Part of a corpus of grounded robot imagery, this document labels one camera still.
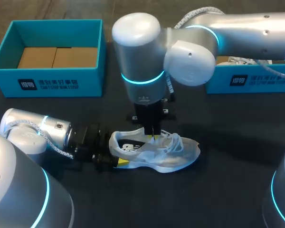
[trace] screw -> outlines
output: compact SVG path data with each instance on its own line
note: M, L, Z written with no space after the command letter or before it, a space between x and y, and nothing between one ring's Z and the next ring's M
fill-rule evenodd
M269 33L269 30L267 30L267 29L263 31L264 36L267 36L268 33Z

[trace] white shoelace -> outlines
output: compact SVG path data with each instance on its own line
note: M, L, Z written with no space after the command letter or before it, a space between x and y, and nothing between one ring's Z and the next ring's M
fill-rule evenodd
M164 142L168 139L171 139L170 143L168 145L164 145ZM161 131L161 137L158 139L158 145L163 147L160 148L159 150L165 151L165 153L170 153L170 152L181 152L184 149L184 145L182 143L181 137L176 134L170 134L169 132L166 132L164 130Z

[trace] open box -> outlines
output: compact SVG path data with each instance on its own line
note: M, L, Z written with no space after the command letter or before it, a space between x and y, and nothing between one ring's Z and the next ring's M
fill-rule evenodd
M100 19L12 21L0 45L0 88L5 97L101 96L105 45ZM17 68L27 47L97 48L95 67Z
M227 61L228 57L217 59L217 63ZM268 66L285 74L285 64ZM285 79L259 65L218 65L206 83L206 91L208 94L285 92Z

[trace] cardboard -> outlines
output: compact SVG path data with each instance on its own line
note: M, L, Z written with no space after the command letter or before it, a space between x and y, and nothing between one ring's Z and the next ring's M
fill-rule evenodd
M217 64L228 62L229 56L218 56L217 57Z
M96 67L96 47L57 48L53 68Z
M18 68L52 68L56 47L24 48Z

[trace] box logo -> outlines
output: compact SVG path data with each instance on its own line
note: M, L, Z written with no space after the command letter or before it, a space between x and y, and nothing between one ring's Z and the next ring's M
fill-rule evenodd
M230 86L243 86L247 81L248 75L233 75Z
M37 90L33 79L18 79L18 82L22 90Z

